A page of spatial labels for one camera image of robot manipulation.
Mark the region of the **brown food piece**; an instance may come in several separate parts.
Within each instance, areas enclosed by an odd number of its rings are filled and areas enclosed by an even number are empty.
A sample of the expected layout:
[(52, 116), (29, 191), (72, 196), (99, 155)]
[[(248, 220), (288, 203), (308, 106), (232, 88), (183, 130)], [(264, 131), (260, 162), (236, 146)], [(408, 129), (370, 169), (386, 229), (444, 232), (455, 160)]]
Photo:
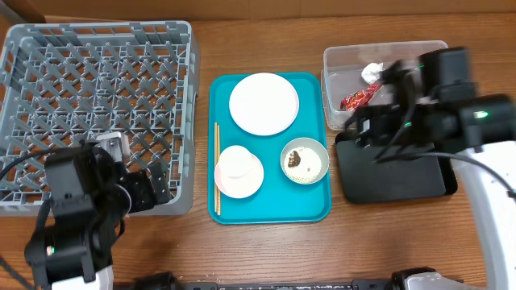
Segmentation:
[(295, 168), (301, 163), (301, 157), (297, 150), (292, 150), (289, 153), (288, 167)]

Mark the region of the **small pink plate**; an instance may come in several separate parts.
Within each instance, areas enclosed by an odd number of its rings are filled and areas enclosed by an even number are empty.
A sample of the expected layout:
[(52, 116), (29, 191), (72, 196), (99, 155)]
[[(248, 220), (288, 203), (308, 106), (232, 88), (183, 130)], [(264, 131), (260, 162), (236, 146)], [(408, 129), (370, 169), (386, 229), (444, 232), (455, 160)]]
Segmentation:
[(230, 198), (243, 199), (250, 197), (259, 190), (263, 181), (263, 165), (253, 154), (249, 171), (239, 178), (227, 176), (218, 164), (214, 170), (214, 182), (217, 188)]

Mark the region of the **white napkin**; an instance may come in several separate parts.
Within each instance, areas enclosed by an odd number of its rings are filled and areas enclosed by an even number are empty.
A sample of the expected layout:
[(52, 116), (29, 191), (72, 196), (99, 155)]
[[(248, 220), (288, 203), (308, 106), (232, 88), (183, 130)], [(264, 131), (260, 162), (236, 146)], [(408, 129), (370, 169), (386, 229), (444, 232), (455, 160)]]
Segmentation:
[(370, 63), (363, 68), (360, 75), (368, 85), (373, 85), (381, 79), (382, 71), (382, 63)]

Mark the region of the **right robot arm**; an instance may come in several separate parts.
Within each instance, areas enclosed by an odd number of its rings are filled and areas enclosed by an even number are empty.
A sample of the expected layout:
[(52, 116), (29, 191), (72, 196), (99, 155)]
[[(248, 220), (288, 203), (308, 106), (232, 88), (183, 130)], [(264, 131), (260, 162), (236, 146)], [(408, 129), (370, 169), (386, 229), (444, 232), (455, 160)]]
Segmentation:
[(414, 63), (369, 63), (365, 88), (335, 140), (345, 193), (359, 204), (464, 188), (481, 241), (487, 286), (515, 286), (515, 104), (480, 96), (465, 48)]

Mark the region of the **red snack wrapper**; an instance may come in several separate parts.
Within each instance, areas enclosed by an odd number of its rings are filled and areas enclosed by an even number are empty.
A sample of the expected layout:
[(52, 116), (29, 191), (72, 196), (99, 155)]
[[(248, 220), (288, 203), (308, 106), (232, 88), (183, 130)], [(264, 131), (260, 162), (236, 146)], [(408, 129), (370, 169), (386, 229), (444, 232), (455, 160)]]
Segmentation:
[(347, 95), (340, 102), (340, 109), (351, 111), (356, 110), (361, 106), (366, 106), (369, 101), (373, 98), (374, 94), (381, 88), (381, 85), (372, 84), (366, 89), (356, 91), (350, 95)]

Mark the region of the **grey bowl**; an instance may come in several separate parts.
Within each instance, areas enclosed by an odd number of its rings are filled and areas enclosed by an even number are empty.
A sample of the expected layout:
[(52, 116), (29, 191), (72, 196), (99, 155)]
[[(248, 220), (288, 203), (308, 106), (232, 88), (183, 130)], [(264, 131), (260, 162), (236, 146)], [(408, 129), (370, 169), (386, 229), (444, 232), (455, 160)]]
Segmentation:
[(307, 138), (307, 137), (292, 139), (284, 146), (284, 148), (281, 152), (281, 158), (280, 158), (281, 169), (284, 174), (285, 174), (285, 171), (283, 169), (284, 158), (286, 157), (287, 153), (290, 150), (294, 149), (295, 147), (308, 147), (308, 148), (313, 149), (319, 155), (319, 157), (322, 161), (322, 170), (318, 174), (317, 179), (309, 184), (314, 184), (314, 183), (319, 182), (327, 174), (329, 165), (330, 165), (330, 160), (329, 160), (329, 155), (328, 155), (327, 149), (319, 141), (317, 141), (315, 139), (311, 139), (311, 138)]

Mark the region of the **white cup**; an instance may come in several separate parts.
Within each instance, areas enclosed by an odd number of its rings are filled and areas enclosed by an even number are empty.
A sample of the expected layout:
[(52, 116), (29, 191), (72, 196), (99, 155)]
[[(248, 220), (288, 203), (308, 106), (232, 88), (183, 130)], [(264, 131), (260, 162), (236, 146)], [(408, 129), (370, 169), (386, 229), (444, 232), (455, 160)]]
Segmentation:
[(250, 170), (252, 154), (247, 148), (240, 145), (229, 146), (221, 152), (218, 166), (226, 176), (240, 178)]

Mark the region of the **white rice pile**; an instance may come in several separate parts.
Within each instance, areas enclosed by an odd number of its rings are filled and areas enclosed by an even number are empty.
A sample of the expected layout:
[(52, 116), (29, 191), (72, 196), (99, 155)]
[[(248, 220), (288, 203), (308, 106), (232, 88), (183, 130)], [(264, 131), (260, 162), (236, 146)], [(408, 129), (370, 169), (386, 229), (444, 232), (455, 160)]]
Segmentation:
[[(292, 150), (297, 150), (301, 157), (301, 163), (295, 168), (288, 167), (289, 153)], [(308, 147), (295, 147), (292, 150), (287, 153), (283, 161), (283, 169), (287, 177), (300, 184), (309, 184), (315, 181), (322, 170), (322, 161), (319, 155)]]

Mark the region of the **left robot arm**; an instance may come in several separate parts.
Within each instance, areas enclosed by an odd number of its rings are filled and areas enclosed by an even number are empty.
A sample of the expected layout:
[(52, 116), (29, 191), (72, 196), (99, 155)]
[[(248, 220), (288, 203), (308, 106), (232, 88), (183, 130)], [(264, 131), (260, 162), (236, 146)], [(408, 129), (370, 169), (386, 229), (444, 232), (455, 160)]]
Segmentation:
[(24, 252), (43, 289), (73, 278), (94, 282), (113, 263), (111, 247), (125, 231), (124, 217), (171, 199), (160, 163), (128, 172), (91, 143), (50, 155), (44, 171), (51, 196), (40, 207)]

